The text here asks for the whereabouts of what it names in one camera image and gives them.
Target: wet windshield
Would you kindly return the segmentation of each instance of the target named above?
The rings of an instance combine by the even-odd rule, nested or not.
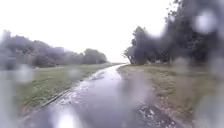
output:
[[[0,2],[0,128],[221,128],[223,0]]]

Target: road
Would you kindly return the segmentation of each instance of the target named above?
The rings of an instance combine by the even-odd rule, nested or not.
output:
[[[146,88],[125,85],[113,66],[100,70],[31,114],[23,128],[178,128],[160,110],[148,103]]]

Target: grass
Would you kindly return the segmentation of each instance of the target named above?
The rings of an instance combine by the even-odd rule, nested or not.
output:
[[[216,79],[203,68],[193,68],[180,73],[169,66],[124,66],[119,70],[125,81],[134,74],[143,75],[146,83],[153,86],[154,93],[163,108],[169,108],[176,118],[192,122],[193,113],[205,95],[213,95]]]
[[[33,70],[33,80],[16,86],[16,103],[19,114],[27,113],[37,106],[58,96],[65,90],[75,86],[78,81],[99,69],[114,64],[77,65],[60,68]]]

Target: treeline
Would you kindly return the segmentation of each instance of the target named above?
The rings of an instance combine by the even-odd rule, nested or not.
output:
[[[78,54],[62,47],[51,47],[42,41],[31,41],[23,36],[11,36],[11,32],[6,30],[0,41],[0,67],[2,69],[15,69],[20,64],[42,68],[105,62],[107,62],[106,56],[94,49],[86,49]]]
[[[178,9],[169,12],[166,17],[166,32],[159,39],[150,36],[145,28],[137,27],[133,33],[131,46],[124,51],[124,56],[131,64],[157,61],[172,63],[179,57],[188,59],[193,65],[206,63],[213,55],[220,52],[218,49],[222,41],[217,36],[218,30],[209,26],[209,23],[207,23],[208,26],[201,26],[200,21],[195,22],[198,16],[203,16],[199,12],[203,12],[205,7],[212,11],[216,8],[216,6],[211,6],[214,4],[204,5],[200,3],[201,1],[176,0],[173,4],[178,5]]]

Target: sky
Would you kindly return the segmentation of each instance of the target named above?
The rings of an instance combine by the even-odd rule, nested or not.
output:
[[[111,62],[127,62],[123,51],[133,31],[153,36],[165,30],[169,0],[0,0],[0,29],[74,52],[97,49]]]

